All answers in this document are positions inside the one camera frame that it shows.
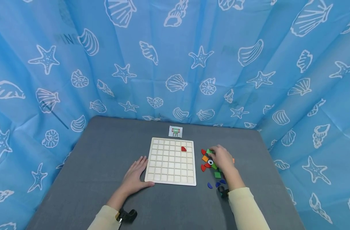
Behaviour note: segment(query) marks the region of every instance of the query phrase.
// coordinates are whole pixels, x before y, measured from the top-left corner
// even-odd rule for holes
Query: gray table
[[[215,184],[213,171],[200,167],[201,149],[216,144],[235,158],[272,230],[305,229],[257,131],[109,117],[91,119],[27,229],[87,229],[129,166],[148,155],[151,138],[169,138],[170,125],[182,126],[182,138],[194,141],[197,186],[156,184],[129,197],[124,208],[138,216],[121,230],[236,229],[228,201],[207,187]]]

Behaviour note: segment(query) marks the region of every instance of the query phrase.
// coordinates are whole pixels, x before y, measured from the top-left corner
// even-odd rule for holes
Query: hand
[[[148,159],[146,157],[140,157],[134,161],[126,172],[121,186],[112,194],[106,205],[119,211],[128,196],[146,187],[154,186],[154,182],[141,182],[139,179],[147,164]]]

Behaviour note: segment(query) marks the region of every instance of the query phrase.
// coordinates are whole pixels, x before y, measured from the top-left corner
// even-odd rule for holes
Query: right hand
[[[214,163],[222,170],[228,171],[232,168],[235,168],[235,165],[232,160],[231,154],[225,149],[222,145],[217,145],[209,148],[214,151],[214,153],[209,153],[208,155],[212,157]]]

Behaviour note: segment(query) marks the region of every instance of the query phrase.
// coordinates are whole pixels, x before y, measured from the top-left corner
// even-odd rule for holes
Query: square slot
[[[187,183],[187,182],[188,182],[187,177],[181,176],[181,183]]]
[[[153,180],[154,179],[154,174],[149,173],[147,178],[148,178],[148,180]]]
[[[188,183],[194,184],[194,177],[188,177]]]
[[[175,182],[181,182],[180,176],[175,176],[175,177],[174,177],[174,181],[175,181]]]

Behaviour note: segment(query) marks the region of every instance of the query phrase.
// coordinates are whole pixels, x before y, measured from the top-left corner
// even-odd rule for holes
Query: cream sleeve
[[[104,205],[88,227],[88,230],[118,230],[121,223],[116,220],[117,213],[119,212],[115,209]]]
[[[228,203],[238,230],[270,230],[249,188],[230,191]]]

